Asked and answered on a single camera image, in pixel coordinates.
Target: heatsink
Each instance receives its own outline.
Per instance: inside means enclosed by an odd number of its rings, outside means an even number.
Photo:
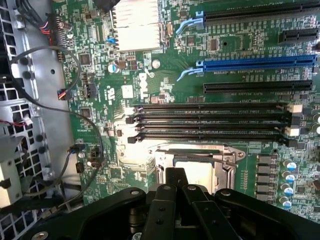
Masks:
[[[122,0],[112,15],[120,52],[160,48],[158,0]]]

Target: sticker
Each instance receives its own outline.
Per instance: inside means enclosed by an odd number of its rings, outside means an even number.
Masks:
[[[124,99],[134,98],[134,87],[132,85],[123,85],[121,89],[122,89],[122,97]]]

